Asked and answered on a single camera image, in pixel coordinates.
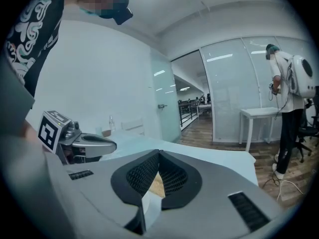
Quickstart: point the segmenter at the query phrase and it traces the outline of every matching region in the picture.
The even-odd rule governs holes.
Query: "frosted glass panel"
[[[318,52],[316,47],[306,41],[301,41],[297,39],[277,37],[279,46],[281,50],[288,52],[292,55],[301,55],[307,59],[311,65],[314,78],[316,80],[317,86],[319,85],[319,63],[318,63]]]
[[[247,51],[254,63],[260,85],[262,107],[277,107],[276,100],[269,100],[269,84],[272,76],[269,61],[266,60],[266,46],[269,43],[278,45],[274,37],[243,38]]]
[[[246,45],[247,51],[249,52],[251,59],[254,63],[256,74],[259,81],[260,86],[260,95],[261,95],[261,103],[262,107],[276,107],[277,108],[277,102],[276,98],[274,97],[270,101],[269,96],[269,84],[272,83],[272,75],[270,70],[270,64],[269,61],[266,60],[266,46],[270,43],[275,44],[278,46],[278,43],[274,37],[249,37],[249,38],[243,38],[244,43]],[[278,99],[278,107],[282,107],[281,99]],[[268,137],[269,134],[269,124],[266,119],[263,119],[261,121],[261,125],[264,128],[261,138]],[[282,125],[282,119],[281,117],[278,117],[274,121],[274,129],[272,138],[273,139],[279,139],[281,134],[281,125]]]
[[[238,141],[240,110],[260,107],[253,65],[240,39],[202,48],[213,91],[215,138]]]

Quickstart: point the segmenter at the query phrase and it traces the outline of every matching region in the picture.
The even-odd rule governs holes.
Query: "door handle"
[[[163,108],[164,108],[165,106],[167,106],[167,105],[158,105],[158,108],[163,110]]]

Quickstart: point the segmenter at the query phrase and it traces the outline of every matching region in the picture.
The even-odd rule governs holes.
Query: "white backpack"
[[[302,56],[295,55],[288,60],[286,83],[289,92],[302,98],[313,98],[316,85],[310,64]]]

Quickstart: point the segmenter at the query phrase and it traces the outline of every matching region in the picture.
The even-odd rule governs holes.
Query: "man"
[[[204,105],[204,104],[205,104],[205,97],[204,97],[204,95],[202,95],[202,96],[200,97],[200,104],[201,104],[201,105]]]
[[[275,156],[277,164],[273,164],[272,170],[279,180],[282,180],[287,170],[292,149],[296,142],[297,133],[301,123],[304,109],[304,99],[300,96],[289,93],[288,82],[288,60],[291,54],[281,51],[274,44],[268,44],[266,47],[266,59],[270,61],[271,73],[273,77],[273,92],[279,93],[278,99],[281,100],[282,107],[278,107],[282,112],[282,130],[280,138],[279,154]]]
[[[210,104],[210,93],[207,94],[207,103]]]
[[[32,0],[17,19],[5,42],[11,69],[34,97],[42,66],[58,40],[64,6],[77,4],[89,14],[113,18],[114,14],[126,9],[128,3],[129,0]],[[24,122],[21,135],[38,142],[36,131],[27,121]]]

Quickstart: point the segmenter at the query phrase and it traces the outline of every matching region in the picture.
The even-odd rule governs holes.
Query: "white table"
[[[254,166],[256,160],[245,151],[227,151],[185,146],[152,139],[124,130],[112,132],[112,135],[107,138],[116,142],[118,148],[113,153],[102,156],[100,159],[102,162],[108,159],[132,155],[144,150],[162,149],[228,167],[258,185]]]
[[[207,109],[207,108],[210,108],[210,109],[211,109],[211,105],[198,105],[198,106],[196,106],[196,108],[197,108],[197,114],[199,115],[198,108],[199,108],[200,110],[202,110],[202,109]]]
[[[253,124],[254,119],[264,119],[270,118],[270,129],[269,129],[269,137],[267,143],[270,143],[271,135],[273,132],[274,127],[274,119],[275,117],[281,116],[281,112],[278,112],[278,108],[275,107],[265,107],[265,108],[253,108],[253,109],[242,109],[240,111],[240,134],[239,134],[239,144],[242,144],[243,141],[243,134],[244,134],[244,116],[249,119],[249,126],[248,126],[248,136],[247,136],[247,144],[246,144],[246,151],[249,152],[251,137],[253,134]]]

